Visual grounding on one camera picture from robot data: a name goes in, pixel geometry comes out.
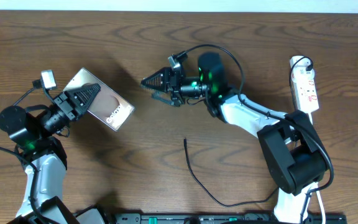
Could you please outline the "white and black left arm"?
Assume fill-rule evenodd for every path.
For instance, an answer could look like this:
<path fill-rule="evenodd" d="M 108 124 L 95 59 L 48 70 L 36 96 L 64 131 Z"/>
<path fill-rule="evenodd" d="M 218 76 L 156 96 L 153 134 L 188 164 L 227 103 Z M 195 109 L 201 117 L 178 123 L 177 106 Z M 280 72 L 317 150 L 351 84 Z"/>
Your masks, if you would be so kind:
<path fill-rule="evenodd" d="M 27 174 L 25 199 L 16 221 L 76 221 L 60 199 L 67 155 L 57 137 L 69 129 L 70 123 L 83 117 L 100 91 L 99 84 L 88 84 L 61 92 L 50 99 L 49 106 L 12 105 L 0 112 L 0 129 L 16 144 L 13 154 Z"/>

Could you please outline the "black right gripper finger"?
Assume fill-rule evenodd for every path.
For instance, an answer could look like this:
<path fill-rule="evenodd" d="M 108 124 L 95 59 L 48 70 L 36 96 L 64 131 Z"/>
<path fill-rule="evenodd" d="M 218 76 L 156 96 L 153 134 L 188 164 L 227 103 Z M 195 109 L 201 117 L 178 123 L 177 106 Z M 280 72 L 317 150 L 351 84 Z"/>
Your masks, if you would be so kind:
<path fill-rule="evenodd" d="M 153 75 L 144 78 L 140 84 L 143 87 L 151 90 L 167 92 L 170 82 L 170 74 L 171 74 L 171 68 L 163 67 L 157 72 L 155 72 Z"/>
<path fill-rule="evenodd" d="M 155 100 L 161 101 L 162 103 L 165 103 L 170 106 L 174 106 L 175 103 L 172 100 L 166 99 L 163 97 L 163 93 L 159 91 L 155 91 L 151 94 L 151 97 Z"/>

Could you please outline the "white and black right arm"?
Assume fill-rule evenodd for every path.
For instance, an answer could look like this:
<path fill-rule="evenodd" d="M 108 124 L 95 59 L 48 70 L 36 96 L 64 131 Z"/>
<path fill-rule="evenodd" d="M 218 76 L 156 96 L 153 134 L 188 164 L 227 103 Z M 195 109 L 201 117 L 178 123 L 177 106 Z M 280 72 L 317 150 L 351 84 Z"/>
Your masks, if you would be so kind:
<path fill-rule="evenodd" d="M 197 77 L 188 77 L 183 62 L 187 52 L 168 58 L 163 67 L 143 79 L 141 85 L 154 91 L 152 98 L 179 107 L 203 101 L 213 117 L 238 126 L 260 143 L 268 171 L 277 185 L 278 201 L 273 219 L 281 223 L 305 223 L 308 203 L 333 165 L 309 116 L 300 110 L 284 113 L 254 103 L 229 86 L 221 56 L 206 52 L 198 58 Z"/>

